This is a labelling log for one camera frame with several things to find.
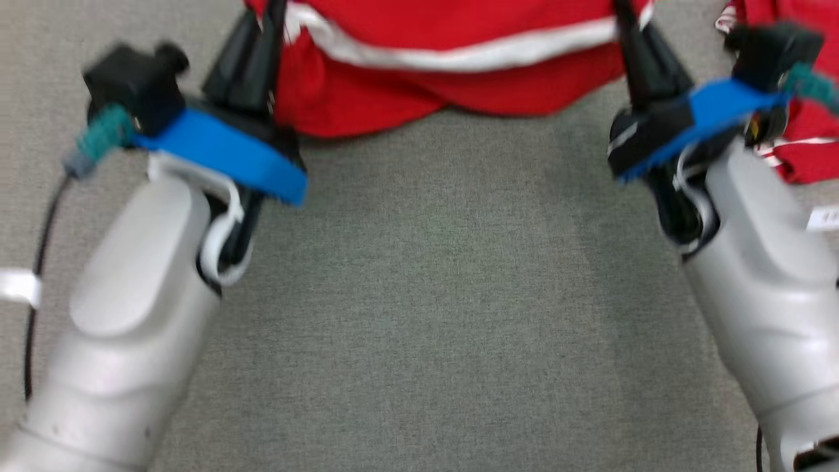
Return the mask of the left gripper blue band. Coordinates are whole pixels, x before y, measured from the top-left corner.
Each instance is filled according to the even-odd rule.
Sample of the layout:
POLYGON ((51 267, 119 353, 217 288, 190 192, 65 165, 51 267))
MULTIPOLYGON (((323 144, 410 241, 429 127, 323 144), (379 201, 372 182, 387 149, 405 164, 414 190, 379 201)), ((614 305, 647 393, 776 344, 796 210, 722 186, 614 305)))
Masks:
POLYGON ((202 85, 208 102, 235 111, 192 101, 161 134, 134 137, 154 173, 227 194, 198 255, 201 273, 219 286, 233 286, 248 269, 263 201, 297 207, 307 195, 298 134, 273 119, 287 2, 267 0, 260 19, 244 10, 202 85))

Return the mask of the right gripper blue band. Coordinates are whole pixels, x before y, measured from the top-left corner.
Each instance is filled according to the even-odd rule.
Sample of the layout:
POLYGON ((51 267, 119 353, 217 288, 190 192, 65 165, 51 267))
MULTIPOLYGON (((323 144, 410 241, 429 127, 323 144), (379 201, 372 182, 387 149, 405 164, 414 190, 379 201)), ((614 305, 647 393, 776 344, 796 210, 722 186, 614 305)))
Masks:
POLYGON ((743 136, 755 111, 787 102, 788 95, 735 79, 690 90, 692 78, 659 28, 641 24, 632 0, 612 0, 612 8, 631 105, 647 109, 664 102, 616 117, 608 164, 618 182, 647 185, 663 233, 680 253, 693 254, 719 227, 705 188, 711 164, 743 136))

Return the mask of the red basketball jersey number 23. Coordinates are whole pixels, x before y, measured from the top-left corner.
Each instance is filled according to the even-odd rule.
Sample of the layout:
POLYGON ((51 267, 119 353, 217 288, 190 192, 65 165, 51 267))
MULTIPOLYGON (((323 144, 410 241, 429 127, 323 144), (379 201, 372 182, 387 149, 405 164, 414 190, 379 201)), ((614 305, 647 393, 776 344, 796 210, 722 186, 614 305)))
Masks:
MULTIPOLYGON (((738 24, 792 20, 825 37, 815 69, 839 86, 839 0, 726 0, 715 27, 726 35, 738 24)), ((793 102, 785 134, 757 153, 782 179, 812 184, 839 179, 839 117, 813 102, 793 102)))

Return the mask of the red shorts white trim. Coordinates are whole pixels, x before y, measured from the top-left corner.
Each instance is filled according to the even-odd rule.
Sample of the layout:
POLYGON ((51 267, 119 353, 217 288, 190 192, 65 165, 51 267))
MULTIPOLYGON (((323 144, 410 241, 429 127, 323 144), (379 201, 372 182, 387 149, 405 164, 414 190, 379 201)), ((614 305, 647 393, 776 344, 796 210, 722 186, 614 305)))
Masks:
POLYGON ((287 0, 281 38, 277 121, 317 138, 549 115, 624 72, 614 0, 287 0))

